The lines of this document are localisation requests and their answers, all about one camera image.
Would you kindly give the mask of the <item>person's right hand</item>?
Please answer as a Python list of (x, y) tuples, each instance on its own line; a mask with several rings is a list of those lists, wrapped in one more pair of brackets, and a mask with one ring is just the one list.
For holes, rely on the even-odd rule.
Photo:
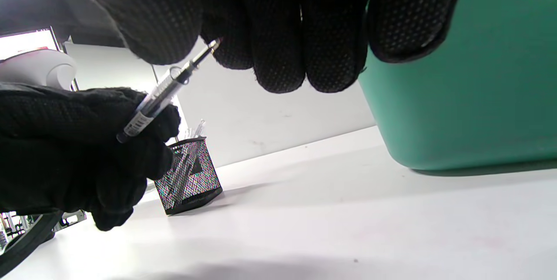
[(253, 69), (260, 86), (289, 93), (350, 87), (368, 50), (382, 62), (423, 58), (445, 40), (458, 0), (92, 0), (145, 62), (183, 60), (198, 38), (214, 57)]

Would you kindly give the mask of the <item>person's left hand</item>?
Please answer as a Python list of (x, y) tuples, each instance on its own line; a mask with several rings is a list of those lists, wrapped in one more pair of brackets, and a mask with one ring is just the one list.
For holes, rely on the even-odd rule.
[(143, 92), (119, 87), (72, 92), (2, 83), (1, 211), (91, 213), (107, 232), (127, 221), (147, 180), (171, 168), (166, 143), (178, 135), (178, 108), (167, 106), (137, 137), (119, 143)]

